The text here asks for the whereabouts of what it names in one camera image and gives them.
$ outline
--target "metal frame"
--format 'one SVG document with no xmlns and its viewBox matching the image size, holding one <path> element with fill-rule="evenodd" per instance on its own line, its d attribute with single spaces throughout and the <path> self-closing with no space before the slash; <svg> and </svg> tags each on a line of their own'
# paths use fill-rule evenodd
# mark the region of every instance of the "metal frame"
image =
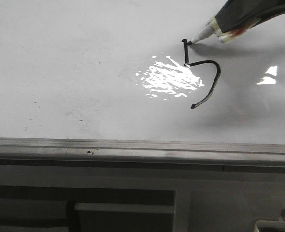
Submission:
<svg viewBox="0 0 285 232">
<path fill-rule="evenodd" d="M 0 138 L 0 159 L 285 167 L 285 145 Z"/>
</svg>

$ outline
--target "white surface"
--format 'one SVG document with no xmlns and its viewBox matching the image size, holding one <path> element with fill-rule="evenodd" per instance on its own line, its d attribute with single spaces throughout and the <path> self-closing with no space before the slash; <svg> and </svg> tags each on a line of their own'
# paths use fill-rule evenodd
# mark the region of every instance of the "white surface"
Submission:
<svg viewBox="0 0 285 232">
<path fill-rule="evenodd" d="M 181 40 L 224 3 L 0 0 L 0 137 L 285 144 L 285 15 L 190 49 L 222 68 L 190 109 L 215 68 Z"/>
</svg>

